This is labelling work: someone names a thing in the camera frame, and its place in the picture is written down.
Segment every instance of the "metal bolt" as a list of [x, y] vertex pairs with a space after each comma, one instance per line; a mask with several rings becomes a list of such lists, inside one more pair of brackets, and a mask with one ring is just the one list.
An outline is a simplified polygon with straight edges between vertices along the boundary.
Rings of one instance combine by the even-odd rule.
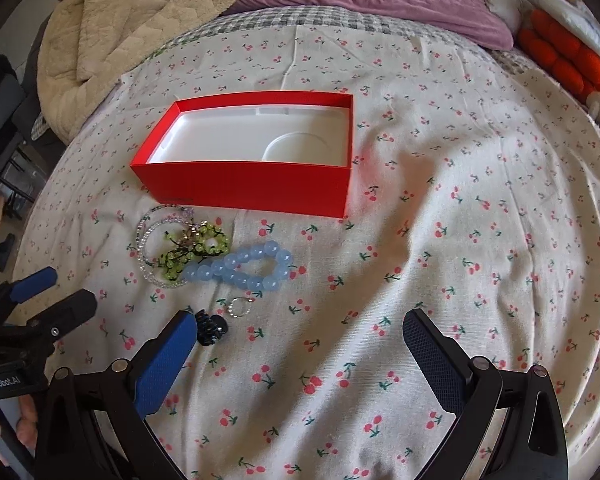
[[111, 363], [111, 369], [116, 373], [124, 372], [128, 364], [126, 359], [116, 359]]
[[69, 368], [58, 368], [54, 374], [54, 377], [60, 381], [67, 377], [67, 375], [69, 375]]
[[536, 365], [534, 366], [534, 373], [538, 376], [538, 377], [546, 377], [547, 376], [547, 371], [546, 368], [541, 366], [541, 365]]
[[473, 363], [478, 370], [488, 370], [489, 365], [491, 364], [485, 357], [474, 357]]

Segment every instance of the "blue bead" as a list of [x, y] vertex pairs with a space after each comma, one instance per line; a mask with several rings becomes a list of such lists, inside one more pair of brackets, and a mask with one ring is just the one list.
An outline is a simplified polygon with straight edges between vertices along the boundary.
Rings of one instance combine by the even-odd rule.
[[224, 259], [223, 258], [215, 258], [211, 261], [211, 272], [215, 276], [222, 276], [223, 270], [224, 270]]
[[222, 271], [222, 280], [225, 283], [231, 283], [233, 285], [234, 277], [235, 277], [235, 270], [225, 267], [224, 270]]
[[260, 276], [251, 276], [247, 280], [247, 288], [253, 292], [262, 290], [262, 278]]
[[213, 276], [214, 276], [214, 274], [211, 272], [211, 267], [209, 267], [208, 265], [200, 265], [198, 267], [198, 271], [196, 272], [196, 277], [201, 282], [208, 282]]
[[238, 249], [238, 262], [245, 264], [249, 260], [251, 260], [251, 253], [249, 250], [245, 248]]
[[262, 288], [264, 290], [278, 290], [280, 288], [280, 280], [273, 276], [265, 276], [262, 280]]
[[286, 249], [280, 249], [276, 253], [276, 261], [280, 265], [289, 266], [289, 265], [291, 265], [294, 262], [294, 258], [291, 255], [291, 253], [289, 251], [287, 251]]
[[273, 240], [269, 240], [266, 244], [264, 244], [264, 252], [267, 256], [275, 256], [279, 248], [280, 246], [278, 245], [278, 242]]
[[235, 269], [238, 263], [238, 255], [236, 253], [229, 253], [224, 257], [224, 265], [229, 269]]
[[286, 265], [276, 265], [271, 275], [277, 280], [286, 280], [289, 277], [289, 268]]
[[249, 275], [246, 272], [236, 272], [234, 276], [234, 283], [238, 288], [247, 289], [247, 282], [249, 281]]
[[196, 262], [189, 262], [187, 265], [184, 266], [184, 269], [182, 269], [181, 276], [188, 282], [193, 282], [197, 279], [196, 272], [198, 272], [199, 266], [200, 264]]
[[249, 252], [251, 253], [251, 257], [254, 260], [259, 260], [261, 258], [264, 258], [265, 254], [264, 254], [264, 245], [263, 244], [255, 244], [250, 250]]

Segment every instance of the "red box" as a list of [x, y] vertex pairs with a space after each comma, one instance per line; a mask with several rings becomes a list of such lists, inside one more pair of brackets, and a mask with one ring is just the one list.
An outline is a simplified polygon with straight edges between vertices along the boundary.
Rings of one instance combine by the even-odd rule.
[[[293, 124], [300, 124], [303, 131], [286, 132]], [[278, 130], [283, 133], [276, 137]], [[311, 163], [235, 160], [243, 153], [257, 158], [271, 136], [262, 157]], [[130, 166], [161, 203], [342, 218], [352, 145], [350, 94], [240, 92], [174, 102]], [[205, 153], [221, 153], [218, 158], [222, 158], [224, 152], [228, 160], [173, 160], [190, 153], [191, 158]], [[323, 162], [314, 163], [314, 159]]]

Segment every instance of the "bed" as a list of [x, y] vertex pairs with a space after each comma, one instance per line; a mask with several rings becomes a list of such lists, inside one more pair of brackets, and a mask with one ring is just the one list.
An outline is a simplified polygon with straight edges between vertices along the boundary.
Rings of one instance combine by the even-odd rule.
[[240, 296], [142, 278], [136, 224], [156, 203], [128, 164], [173, 100], [273, 89], [354, 95], [347, 215], [194, 208], [234, 248], [278, 241], [294, 267], [280, 291], [250, 294], [226, 339], [194, 349], [148, 419], [176, 464], [201, 480], [414, 478], [452, 423], [402, 340], [414, 307], [469, 355], [543, 364], [577, 464], [600, 438], [599, 128], [516, 51], [341, 7], [213, 20], [124, 75], [88, 119], [35, 205], [14, 274], [58, 269], [24, 317], [81, 287], [98, 298], [97, 319], [58, 343], [49, 370], [102, 370], [176, 310], [223, 312]]

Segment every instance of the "beige blanket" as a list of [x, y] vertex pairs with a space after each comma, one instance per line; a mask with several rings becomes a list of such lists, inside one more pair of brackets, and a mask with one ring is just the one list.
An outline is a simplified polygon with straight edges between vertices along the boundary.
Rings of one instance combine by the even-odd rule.
[[234, 1], [63, 0], [49, 19], [38, 57], [38, 95], [47, 123], [69, 144], [123, 73]]

